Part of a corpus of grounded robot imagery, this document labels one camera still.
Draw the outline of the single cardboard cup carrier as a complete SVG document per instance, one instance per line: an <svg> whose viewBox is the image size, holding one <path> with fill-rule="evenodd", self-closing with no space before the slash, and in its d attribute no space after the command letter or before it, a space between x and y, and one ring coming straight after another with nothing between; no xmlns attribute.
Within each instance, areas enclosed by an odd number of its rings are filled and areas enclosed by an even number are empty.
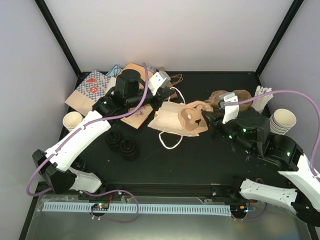
<svg viewBox="0 0 320 240"><path fill-rule="evenodd" d="M179 110L177 116L183 130L190 134L200 134L208 131L207 123L202 116L202 110L214 112L210 104L200 100L190 102Z"/></svg>

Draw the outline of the orange kraft paper bag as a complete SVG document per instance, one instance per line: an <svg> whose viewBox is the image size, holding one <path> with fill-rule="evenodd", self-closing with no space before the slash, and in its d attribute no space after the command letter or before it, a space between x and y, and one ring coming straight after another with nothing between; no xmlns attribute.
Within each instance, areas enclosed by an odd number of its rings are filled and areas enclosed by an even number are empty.
<svg viewBox="0 0 320 240"><path fill-rule="evenodd" d="M158 138L160 143L167 150L176 148L181 143L183 137L194 136L193 133L189 133L183 129L178 118L180 109L186 105L184 96L176 87L171 87L170 89L179 93L182 98L182 102L172 102L169 97L168 100L162 103L162 106L155 112L153 120L147 125L149 128L159 131ZM180 139L174 146L167 146L162 139L163 133L178 135L180 136Z"/></svg>

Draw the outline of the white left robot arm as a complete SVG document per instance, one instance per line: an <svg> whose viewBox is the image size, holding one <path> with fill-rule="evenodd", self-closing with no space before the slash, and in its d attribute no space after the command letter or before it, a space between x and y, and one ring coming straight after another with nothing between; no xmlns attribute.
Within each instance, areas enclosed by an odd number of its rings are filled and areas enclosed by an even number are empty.
<svg viewBox="0 0 320 240"><path fill-rule="evenodd" d="M37 167L35 174L40 174L49 185L48 190L55 194L76 190L89 192L97 200L103 199L108 192L107 186L96 174L74 169L74 161L112 127L112 121L129 117L143 105L158 110L175 92L168 87L170 80L162 70L152 76L146 74L145 80L134 69L123 70L80 124L54 146L45 151L38 149L32 154Z"/></svg>

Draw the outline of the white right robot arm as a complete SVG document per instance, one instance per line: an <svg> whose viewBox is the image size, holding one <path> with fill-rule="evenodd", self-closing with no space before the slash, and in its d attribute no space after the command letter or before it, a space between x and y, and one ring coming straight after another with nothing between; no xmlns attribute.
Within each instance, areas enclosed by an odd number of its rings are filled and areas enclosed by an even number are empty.
<svg viewBox="0 0 320 240"><path fill-rule="evenodd" d="M208 128L226 137L238 156L270 168L291 183L291 188L276 187L234 176L231 185L216 191L219 197L234 202L241 199L262 201L319 227L320 183L313 177L308 157L292 138L272 133L269 118L252 107L227 123L213 112L202 110L201 114Z"/></svg>

